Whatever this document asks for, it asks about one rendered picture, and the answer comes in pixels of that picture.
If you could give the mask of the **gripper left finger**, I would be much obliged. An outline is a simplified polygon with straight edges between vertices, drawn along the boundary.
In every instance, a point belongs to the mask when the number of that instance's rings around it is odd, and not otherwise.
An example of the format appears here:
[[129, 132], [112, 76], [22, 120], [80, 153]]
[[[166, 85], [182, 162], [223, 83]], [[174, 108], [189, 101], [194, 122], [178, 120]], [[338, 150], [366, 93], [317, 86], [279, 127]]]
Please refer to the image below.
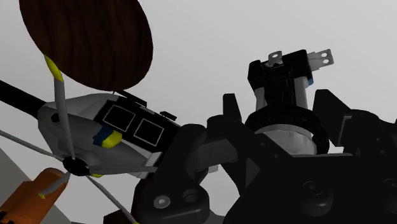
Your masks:
[[203, 224], [209, 195], [195, 173], [247, 158], [263, 167], [291, 155], [266, 135], [249, 130], [241, 122], [235, 95], [224, 94], [221, 115], [209, 118], [206, 126], [178, 128], [156, 172], [136, 186], [131, 213], [139, 224]]

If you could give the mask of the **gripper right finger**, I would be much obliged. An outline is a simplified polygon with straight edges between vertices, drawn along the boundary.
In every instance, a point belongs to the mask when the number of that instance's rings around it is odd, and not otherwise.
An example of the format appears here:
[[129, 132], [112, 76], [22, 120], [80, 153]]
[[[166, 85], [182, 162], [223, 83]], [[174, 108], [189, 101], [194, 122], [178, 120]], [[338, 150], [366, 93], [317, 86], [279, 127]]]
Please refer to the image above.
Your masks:
[[328, 89], [317, 90], [312, 108], [336, 147], [352, 155], [397, 155], [397, 123], [351, 109]]

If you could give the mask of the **black and white cylindrical device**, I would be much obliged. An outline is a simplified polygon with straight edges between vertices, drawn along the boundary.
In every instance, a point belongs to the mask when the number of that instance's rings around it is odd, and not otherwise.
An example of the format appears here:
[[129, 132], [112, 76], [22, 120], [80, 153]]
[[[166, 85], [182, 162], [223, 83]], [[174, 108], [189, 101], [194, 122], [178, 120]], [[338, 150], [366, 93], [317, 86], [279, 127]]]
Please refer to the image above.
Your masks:
[[286, 55], [277, 51], [265, 62], [252, 61], [247, 79], [256, 97], [256, 110], [248, 116], [246, 126], [291, 155], [327, 154], [328, 135], [308, 108], [306, 89], [314, 82], [314, 71], [333, 63], [329, 49]]

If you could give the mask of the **white and black toy helicopter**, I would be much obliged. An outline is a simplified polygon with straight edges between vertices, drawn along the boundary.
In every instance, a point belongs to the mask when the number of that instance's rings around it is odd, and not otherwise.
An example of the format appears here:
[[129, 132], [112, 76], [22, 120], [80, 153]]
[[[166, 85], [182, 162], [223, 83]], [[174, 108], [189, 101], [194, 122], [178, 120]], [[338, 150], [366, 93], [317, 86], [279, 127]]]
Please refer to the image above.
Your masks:
[[64, 175], [44, 194], [69, 182], [71, 176], [96, 183], [104, 175], [131, 174], [144, 179], [156, 171], [179, 128], [173, 115], [156, 113], [145, 101], [124, 91], [66, 99], [61, 71], [50, 59], [46, 65], [53, 75], [52, 102], [0, 80], [0, 101], [37, 120], [48, 145], [43, 154], [63, 165]]

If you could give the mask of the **orange plastic object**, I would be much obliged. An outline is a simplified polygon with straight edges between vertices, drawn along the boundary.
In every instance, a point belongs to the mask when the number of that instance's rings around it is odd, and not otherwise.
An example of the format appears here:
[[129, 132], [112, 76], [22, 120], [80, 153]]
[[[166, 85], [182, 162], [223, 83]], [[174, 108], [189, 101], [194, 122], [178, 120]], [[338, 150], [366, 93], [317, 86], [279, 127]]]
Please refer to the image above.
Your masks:
[[0, 224], [40, 224], [68, 182], [62, 183], [52, 193], [44, 194], [43, 191], [63, 175], [56, 168], [46, 168], [34, 180], [23, 181], [0, 206]]

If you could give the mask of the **brown wooden oval plate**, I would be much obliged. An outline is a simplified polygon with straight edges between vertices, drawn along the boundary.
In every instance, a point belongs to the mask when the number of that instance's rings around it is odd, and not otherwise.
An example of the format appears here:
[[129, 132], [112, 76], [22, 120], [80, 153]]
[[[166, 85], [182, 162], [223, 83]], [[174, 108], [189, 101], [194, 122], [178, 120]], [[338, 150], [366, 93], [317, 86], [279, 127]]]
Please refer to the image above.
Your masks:
[[19, 0], [27, 31], [66, 76], [104, 91], [137, 85], [153, 41], [138, 0]]

